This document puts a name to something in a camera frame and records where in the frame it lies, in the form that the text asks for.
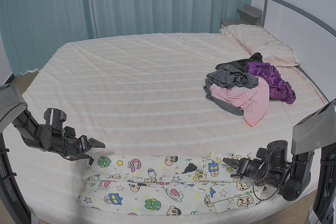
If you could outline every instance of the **pile of clothes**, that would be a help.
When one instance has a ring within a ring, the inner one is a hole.
[[[249,59],[221,63],[205,79],[206,98],[220,108],[243,116],[254,126],[266,113],[271,98],[292,104],[296,97],[278,70],[257,52]]]

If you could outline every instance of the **purple garment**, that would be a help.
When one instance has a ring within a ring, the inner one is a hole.
[[[247,71],[267,81],[271,98],[283,100],[287,104],[294,103],[295,92],[291,85],[281,78],[279,71],[274,66],[268,62],[249,62],[247,63]]]

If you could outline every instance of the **headboard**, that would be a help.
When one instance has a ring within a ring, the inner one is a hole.
[[[336,98],[336,30],[282,0],[265,0],[261,26],[298,55],[298,68],[329,100]]]

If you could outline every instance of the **pink garment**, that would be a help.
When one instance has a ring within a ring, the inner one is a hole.
[[[245,87],[221,88],[216,84],[210,87],[211,95],[244,111],[245,121],[254,126],[266,113],[270,101],[270,88],[263,78],[258,77],[259,85],[252,89]]]

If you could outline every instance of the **floor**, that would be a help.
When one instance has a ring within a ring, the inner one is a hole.
[[[26,91],[29,85],[32,83],[38,71],[35,72],[28,72],[26,74],[18,75],[14,80],[13,83],[17,86],[19,92],[22,94]],[[302,224],[305,223],[309,208],[314,202],[316,196],[316,192],[313,192],[307,196],[305,196],[300,201],[296,202],[292,206],[285,208],[282,211],[279,211],[267,218],[263,218],[253,224]],[[0,216],[2,219],[3,224],[13,224],[13,220],[8,214],[7,210],[5,209],[4,205],[0,201]]]

